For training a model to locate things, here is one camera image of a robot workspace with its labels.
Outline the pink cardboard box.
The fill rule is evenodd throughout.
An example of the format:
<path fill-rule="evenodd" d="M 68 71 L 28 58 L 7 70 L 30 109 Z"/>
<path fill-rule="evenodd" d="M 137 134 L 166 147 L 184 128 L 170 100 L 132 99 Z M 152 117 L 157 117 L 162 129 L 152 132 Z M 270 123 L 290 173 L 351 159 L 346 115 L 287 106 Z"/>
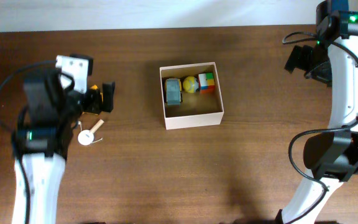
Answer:
<path fill-rule="evenodd" d="M 168 106 L 166 104 L 164 93 L 164 82 L 166 79 L 181 79 L 200 73 L 213 74 L 215 88 L 211 92 L 183 92 L 180 105 Z M 214 62 L 160 67 L 160 91 L 165 129 L 194 128 L 221 124 L 224 115 L 224 105 L 218 71 Z"/>

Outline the orange rubber animal toy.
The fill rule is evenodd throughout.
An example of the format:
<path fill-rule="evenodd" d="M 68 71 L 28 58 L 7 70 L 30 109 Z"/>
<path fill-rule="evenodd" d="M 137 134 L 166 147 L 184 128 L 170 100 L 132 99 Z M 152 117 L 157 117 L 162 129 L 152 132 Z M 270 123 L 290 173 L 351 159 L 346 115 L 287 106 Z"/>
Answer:
<path fill-rule="evenodd" d="M 91 86 L 89 92 L 93 101 L 97 101 L 99 104 L 103 102 L 103 93 L 97 85 Z"/>

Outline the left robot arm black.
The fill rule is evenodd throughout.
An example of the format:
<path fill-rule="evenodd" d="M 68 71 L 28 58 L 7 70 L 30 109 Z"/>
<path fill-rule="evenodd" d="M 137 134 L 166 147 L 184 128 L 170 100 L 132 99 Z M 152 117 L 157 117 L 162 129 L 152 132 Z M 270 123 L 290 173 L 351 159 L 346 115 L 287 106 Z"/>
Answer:
<path fill-rule="evenodd" d="M 24 80 L 27 104 L 12 134 L 16 174 L 13 223 L 55 223 L 73 129 L 80 116 L 101 101 L 100 92 L 87 87 L 92 57 L 59 55 L 53 64 Z"/>

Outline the colourful puzzle cube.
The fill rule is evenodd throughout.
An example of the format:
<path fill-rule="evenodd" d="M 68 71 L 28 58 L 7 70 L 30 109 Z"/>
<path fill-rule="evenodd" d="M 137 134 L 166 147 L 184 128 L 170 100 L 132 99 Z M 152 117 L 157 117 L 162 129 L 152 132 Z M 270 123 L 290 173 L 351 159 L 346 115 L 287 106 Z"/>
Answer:
<path fill-rule="evenodd" d="M 198 75 L 200 93 L 212 93 L 215 89 L 213 73 L 200 73 Z"/>

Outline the grey yellow toy car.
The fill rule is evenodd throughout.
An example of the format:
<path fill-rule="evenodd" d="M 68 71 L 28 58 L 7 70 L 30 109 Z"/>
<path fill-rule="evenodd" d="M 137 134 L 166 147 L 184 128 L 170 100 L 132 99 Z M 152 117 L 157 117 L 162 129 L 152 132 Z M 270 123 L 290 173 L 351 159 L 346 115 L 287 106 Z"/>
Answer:
<path fill-rule="evenodd" d="M 165 80 L 165 101 L 168 106 L 181 104 L 181 81 L 179 79 Z"/>

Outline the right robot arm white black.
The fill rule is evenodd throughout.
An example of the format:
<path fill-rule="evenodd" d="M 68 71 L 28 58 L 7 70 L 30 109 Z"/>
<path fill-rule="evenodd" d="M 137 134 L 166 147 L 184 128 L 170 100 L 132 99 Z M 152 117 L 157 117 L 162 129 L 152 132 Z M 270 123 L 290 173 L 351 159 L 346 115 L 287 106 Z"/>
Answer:
<path fill-rule="evenodd" d="M 317 7 L 316 19 L 316 32 L 292 32 L 283 38 L 283 44 L 293 46 L 285 70 L 300 69 L 305 78 L 332 89 L 331 119 L 326 129 L 303 132 L 307 137 L 303 151 L 306 170 L 295 194 L 302 203 L 293 201 L 280 210 L 277 223 L 314 222 L 334 186 L 358 173 L 358 12 L 349 11 L 346 1 L 324 1 Z M 253 200 L 257 179 L 276 183 L 284 181 L 287 174 L 269 143 L 270 137 L 284 134 L 284 130 L 264 128 L 263 123 L 272 117 L 276 104 L 284 112 L 301 109 L 290 88 L 278 92 L 281 83 L 276 78 L 272 79 L 274 89 L 270 90 L 270 97 L 259 100 L 263 88 L 257 81 L 269 66 L 268 62 L 251 62 L 256 74 L 249 75 L 247 83 L 236 75 L 230 77 L 235 86 L 233 103 L 239 110 L 245 108 L 247 100 L 258 103 L 256 109 L 246 108 L 246 113 L 255 116 L 253 131 L 242 131 L 240 121 L 235 119 L 220 131 L 158 133 L 154 128 L 141 128 L 138 120 L 133 119 L 133 127 L 117 130 L 112 140 L 119 148 L 151 157 L 152 162 L 179 149 L 194 149 L 203 161 L 210 157 L 222 159 L 231 203 L 257 216 L 259 211 Z"/>

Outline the yellow ball with eyes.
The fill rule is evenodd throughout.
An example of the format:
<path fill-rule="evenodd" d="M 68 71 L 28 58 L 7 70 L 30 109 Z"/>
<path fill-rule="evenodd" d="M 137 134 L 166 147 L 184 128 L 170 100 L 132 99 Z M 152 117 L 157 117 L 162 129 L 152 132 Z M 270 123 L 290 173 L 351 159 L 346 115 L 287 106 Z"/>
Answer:
<path fill-rule="evenodd" d="M 183 90 L 187 93 L 195 93 L 199 88 L 199 82 L 196 77 L 186 77 L 182 84 Z"/>

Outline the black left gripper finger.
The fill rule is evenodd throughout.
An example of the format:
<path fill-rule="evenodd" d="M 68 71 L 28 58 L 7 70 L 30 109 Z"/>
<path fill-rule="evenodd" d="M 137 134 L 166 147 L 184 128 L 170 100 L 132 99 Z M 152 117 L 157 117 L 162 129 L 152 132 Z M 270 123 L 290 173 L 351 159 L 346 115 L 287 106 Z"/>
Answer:
<path fill-rule="evenodd" d="M 103 83 L 103 111 L 110 113 L 114 109 L 116 83 Z"/>
<path fill-rule="evenodd" d="M 93 101 L 91 99 L 91 95 L 89 90 L 85 93 L 82 101 L 82 107 L 84 113 L 91 113 L 91 114 L 100 114 L 101 113 L 101 104 L 97 101 Z"/>

